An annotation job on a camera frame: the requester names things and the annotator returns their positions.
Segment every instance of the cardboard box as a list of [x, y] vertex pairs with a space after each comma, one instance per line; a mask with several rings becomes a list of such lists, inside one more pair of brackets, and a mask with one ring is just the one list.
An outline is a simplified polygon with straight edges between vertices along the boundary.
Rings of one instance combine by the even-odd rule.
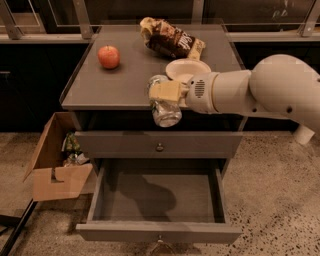
[[33, 173], [34, 201], [77, 198], [82, 191], [93, 193], [96, 174], [92, 164], [62, 167], [62, 144], [66, 134], [74, 130], [68, 112], [54, 113], [46, 124], [23, 179]]

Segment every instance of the concrete floor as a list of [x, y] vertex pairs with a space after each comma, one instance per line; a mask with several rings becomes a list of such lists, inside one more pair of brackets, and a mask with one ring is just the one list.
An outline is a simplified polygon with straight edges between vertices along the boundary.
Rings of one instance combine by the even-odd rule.
[[[21, 216], [32, 197], [22, 183], [40, 134], [0, 133], [0, 214]], [[289, 132], [248, 132], [224, 178], [232, 245], [173, 244], [176, 255], [320, 255], [320, 137], [305, 146]], [[75, 231], [90, 196], [39, 203], [11, 255], [149, 255], [155, 244], [88, 242]], [[11, 230], [0, 236], [0, 247]]]

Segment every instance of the apple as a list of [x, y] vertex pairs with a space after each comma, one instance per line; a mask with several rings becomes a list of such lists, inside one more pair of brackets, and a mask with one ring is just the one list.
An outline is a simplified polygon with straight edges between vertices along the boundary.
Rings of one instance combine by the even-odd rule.
[[116, 47], [106, 45], [99, 49], [98, 59], [104, 68], [113, 69], [118, 67], [120, 64], [120, 53]]

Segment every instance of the snack bag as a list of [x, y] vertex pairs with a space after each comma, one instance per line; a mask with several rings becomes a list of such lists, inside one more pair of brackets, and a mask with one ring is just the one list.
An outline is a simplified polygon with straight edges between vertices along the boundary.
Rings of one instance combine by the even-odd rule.
[[206, 44], [164, 19], [144, 18], [140, 22], [145, 45], [173, 59], [190, 58], [199, 60]]

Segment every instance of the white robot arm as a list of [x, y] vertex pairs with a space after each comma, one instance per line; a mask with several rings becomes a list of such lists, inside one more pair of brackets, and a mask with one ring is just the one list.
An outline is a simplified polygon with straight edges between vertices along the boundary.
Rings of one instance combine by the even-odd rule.
[[203, 73], [187, 83], [185, 103], [203, 113], [291, 119], [298, 133], [320, 133], [320, 75], [289, 55], [272, 55], [255, 68]]

